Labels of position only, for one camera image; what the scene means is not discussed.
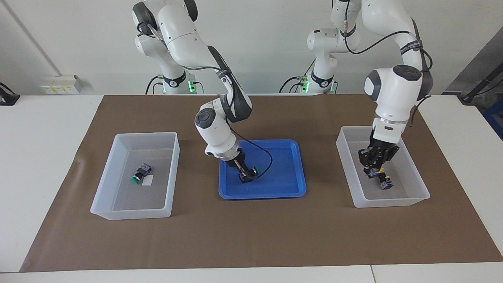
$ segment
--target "translucent plastic container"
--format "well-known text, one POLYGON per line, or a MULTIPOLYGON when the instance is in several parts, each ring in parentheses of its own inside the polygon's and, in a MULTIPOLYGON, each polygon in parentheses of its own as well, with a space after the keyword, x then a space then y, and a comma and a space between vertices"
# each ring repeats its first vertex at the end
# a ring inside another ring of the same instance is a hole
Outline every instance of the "translucent plastic container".
POLYGON ((370 126, 342 127, 337 139, 337 149, 355 206, 408 206, 430 198, 430 193, 402 139, 398 143, 400 150, 383 166, 394 186, 382 190, 378 178, 367 177, 363 172, 363 165, 358 161, 358 151, 368 147, 371 131, 370 126))
POLYGON ((169 217, 179 155, 175 132, 116 135, 91 213, 108 220, 169 217), (143 163, 152 172, 135 184, 130 178, 143 163))

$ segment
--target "blue plastic tray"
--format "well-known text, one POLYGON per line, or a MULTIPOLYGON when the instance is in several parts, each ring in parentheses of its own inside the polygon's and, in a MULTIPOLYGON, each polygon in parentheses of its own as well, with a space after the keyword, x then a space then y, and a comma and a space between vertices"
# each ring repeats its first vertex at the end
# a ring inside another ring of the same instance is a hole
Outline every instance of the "blue plastic tray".
MULTIPOLYGON (((252 140, 268 150, 273 165, 260 179, 243 184, 238 171, 220 161, 218 192, 224 199, 292 198, 306 193, 304 170, 300 160, 299 145, 291 139, 252 140)), ((264 171, 271 159, 263 150, 247 141, 241 141, 246 153, 246 165, 264 171)))

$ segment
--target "white table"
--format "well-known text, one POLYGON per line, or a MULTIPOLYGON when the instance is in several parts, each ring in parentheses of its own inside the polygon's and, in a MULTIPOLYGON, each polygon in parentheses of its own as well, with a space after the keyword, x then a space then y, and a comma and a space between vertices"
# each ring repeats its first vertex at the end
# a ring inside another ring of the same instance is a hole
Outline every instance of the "white table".
MULTIPOLYGON (((23 97, 0 108, 0 272, 19 271, 102 96, 23 97)), ((487 230, 503 250, 503 142, 480 113, 455 97, 420 107, 487 230)), ((503 263, 302 268, 69 271, 0 274, 1 282, 500 282, 503 263)))

